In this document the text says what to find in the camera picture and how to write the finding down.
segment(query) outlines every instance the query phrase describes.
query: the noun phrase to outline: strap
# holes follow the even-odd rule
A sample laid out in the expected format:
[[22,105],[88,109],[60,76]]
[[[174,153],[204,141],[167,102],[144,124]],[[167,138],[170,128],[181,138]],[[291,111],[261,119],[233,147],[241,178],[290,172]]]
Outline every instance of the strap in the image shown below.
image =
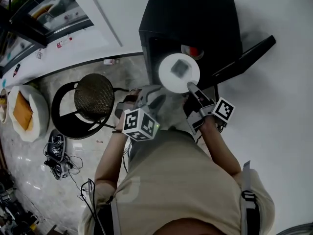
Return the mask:
[[123,103],[125,102],[136,102],[137,101],[137,98],[138,98],[138,95],[127,95],[124,100],[123,100]]
[[112,133],[123,133],[122,130],[112,130]]
[[256,196],[251,191],[250,161],[244,164],[241,208],[241,235],[257,235],[260,233],[260,212]]
[[133,104],[119,102],[116,106],[114,114],[118,119],[120,119],[123,111],[132,110],[133,108],[134,108]]
[[121,228],[119,226],[119,219],[118,219],[118,212],[117,212],[117,205],[116,205],[115,198],[111,202],[111,210],[112,210],[114,235],[121,235]]
[[243,184],[241,186],[242,191],[251,190],[251,178],[250,178],[250,161],[244,164],[243,168]]

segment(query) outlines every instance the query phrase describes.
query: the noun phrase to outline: white cushion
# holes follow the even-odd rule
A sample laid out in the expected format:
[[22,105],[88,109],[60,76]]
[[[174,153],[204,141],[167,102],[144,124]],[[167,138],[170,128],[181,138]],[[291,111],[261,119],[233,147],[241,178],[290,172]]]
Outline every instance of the white cushion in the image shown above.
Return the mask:
[[[31,131],[25,131],[13,116],[19,92],[21,92],[23,97],[29,101],[30,108],[33,111],[34,126]],[[49,122],[49,110],[47,102],[38,90],[29,85],[14,86],[9,94],[8,101],[8,112],[12,119],[13,128],[20,135],[23,141],[33,142],[45,136]]]

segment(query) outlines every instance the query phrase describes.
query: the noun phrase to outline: hand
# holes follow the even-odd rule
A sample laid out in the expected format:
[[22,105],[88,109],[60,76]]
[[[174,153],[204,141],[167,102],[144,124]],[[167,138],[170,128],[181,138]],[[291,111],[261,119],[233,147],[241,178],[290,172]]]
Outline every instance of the hand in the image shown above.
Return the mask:
[[[132,90],[128,93],[128,95],[138,95],[140,93],[140,91],[141,91],[141,89]],[[132,102],[132,101],[125,101],[125,103],[135,104],[135,102]],[[115,127],[116,130],[123,130],[124,117],[125,117],[125,113],[123,112],[120,119],[119,119],[118,125]]]
[[216,129],[216,124],[213,116],[206,116],[204,118],[204,124],[200,126],[201,132],[207,132]]

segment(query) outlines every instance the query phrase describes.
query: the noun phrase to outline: bottle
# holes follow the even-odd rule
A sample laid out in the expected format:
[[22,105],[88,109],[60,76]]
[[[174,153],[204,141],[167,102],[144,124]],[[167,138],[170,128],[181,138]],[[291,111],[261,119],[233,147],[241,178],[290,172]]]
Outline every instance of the bottle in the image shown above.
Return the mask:
[[118,64],[119,63],[119,60],[118,59],[105,59],[103,60],[103,64],[104,65],[114,65],[114,64]]
[[70,41],[72,41],[73,38],[68,36],[65,40],[62,40],[60,42],[57,43],[57,48],[61,48],[62,46],[66,45],[67,43],[69,43]]

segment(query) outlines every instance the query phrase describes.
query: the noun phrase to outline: chair leg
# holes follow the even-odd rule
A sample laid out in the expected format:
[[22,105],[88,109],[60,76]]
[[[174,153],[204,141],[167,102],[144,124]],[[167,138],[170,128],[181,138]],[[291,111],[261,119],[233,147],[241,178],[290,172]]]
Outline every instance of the chair leg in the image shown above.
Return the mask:
[[126,90],[126,89],[123,89],[123,88],[113,88],[113,91],[116,92],[116,91],[122,91],[122,92],[129,92],[129,90]]
[[108,127],[108,128],[111,128],[111,129],[115,129],[115,127],[116,127],[116,126],[112,126],[112,125],[109,125],[109,124],[105,124],[104,126]]

